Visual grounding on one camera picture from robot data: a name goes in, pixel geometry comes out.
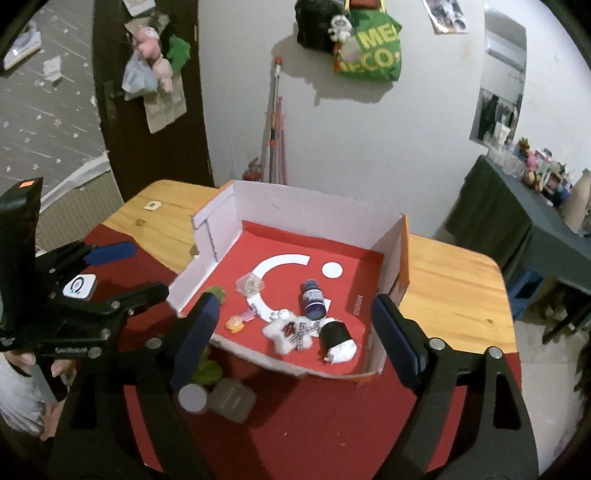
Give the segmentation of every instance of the blue plastic stool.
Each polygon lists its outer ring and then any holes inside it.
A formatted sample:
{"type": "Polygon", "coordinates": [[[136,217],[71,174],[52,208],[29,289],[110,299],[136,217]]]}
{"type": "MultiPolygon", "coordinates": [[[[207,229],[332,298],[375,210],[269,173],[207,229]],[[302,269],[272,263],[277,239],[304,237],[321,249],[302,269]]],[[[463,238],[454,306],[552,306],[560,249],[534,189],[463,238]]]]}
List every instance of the blue plastic stool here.
{"type": "Polygon", "coordinates": [[[507,296],[514,320],[530,306],[543,282],[544,277],[531,270],[521,271],[507,282],[507,296]]]}

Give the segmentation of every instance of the blue bottle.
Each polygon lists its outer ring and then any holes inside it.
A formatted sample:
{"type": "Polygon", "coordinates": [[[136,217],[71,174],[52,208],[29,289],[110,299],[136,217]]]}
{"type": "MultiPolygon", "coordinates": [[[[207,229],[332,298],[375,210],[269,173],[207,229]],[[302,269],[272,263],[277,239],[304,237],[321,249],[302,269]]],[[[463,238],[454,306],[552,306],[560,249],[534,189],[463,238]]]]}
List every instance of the blue bottle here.
{"type": "Polygon", "coordinates": [[[304,312],[310,320],[320,320],[326,317],[324,294],[314,279],[306,280],[301,286],[301,297],[304,303],[304,312]]]}

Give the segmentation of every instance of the black bag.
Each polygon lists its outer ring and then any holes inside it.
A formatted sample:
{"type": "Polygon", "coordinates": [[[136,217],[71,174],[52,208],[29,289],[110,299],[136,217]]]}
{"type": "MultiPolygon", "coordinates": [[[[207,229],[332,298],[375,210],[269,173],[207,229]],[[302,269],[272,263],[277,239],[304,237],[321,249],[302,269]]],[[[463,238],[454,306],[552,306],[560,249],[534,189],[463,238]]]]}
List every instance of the black bag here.
{"type": "Polygon", "coordinates": [[[304,48],[333,53],[335,43],[330,39],[330,21],[342,15],[343,1],[298,0],[295,4],[297,42],[304,48]]]}

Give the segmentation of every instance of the bag handle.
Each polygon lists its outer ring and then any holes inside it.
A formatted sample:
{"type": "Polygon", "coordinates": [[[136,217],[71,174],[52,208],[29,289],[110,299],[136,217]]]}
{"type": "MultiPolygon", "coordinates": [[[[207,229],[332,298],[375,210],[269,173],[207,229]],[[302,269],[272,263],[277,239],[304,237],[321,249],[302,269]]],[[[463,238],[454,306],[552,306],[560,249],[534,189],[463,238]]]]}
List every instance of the bag handle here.
{"type": "MultiPolygon", "coordinates": [[[[350,10],[350,2],[351,0],[345,0],[345,7],[344,10],[345,12],[348,12],[350,10]]],[[[386,6],[384,5],[384,0],[379,0],[379,11],[381,11],[383,14],[386,13],[386,6]]]]}

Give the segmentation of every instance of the open box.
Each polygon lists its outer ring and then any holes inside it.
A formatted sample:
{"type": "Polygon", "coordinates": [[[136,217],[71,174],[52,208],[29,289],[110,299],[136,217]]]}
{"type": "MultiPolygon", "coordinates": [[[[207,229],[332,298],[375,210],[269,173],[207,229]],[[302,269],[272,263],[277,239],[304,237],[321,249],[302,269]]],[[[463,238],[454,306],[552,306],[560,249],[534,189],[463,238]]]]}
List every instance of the open box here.
{"type": "Polygon", "coordinates": [[[312,190],[234,181],[196,212],[192,223],[199,253],[170,285],[168,303],[184,316],[203,290],[222,286],[227,298],[212,345],[296,376],[364,381],[381,373],[386,353],[372,327],[371,303],[377,293],[387,293],[398,306],[408,288],[404,215],[312,190]],[[324,275],[327,264],[340,268],[324,275]],[[267,323],[259,317],[230,333],[226,321],[248,308],[236,280],[251,271],[265,283],[258,299],[261,317],[284,308],[303,314],[300,284],[315,278],[327,299],[327,315],[342,321],[357,343],[354,359],[325,363],[318,339],[309,350],[279,355],[262,335],[267,323]]]}

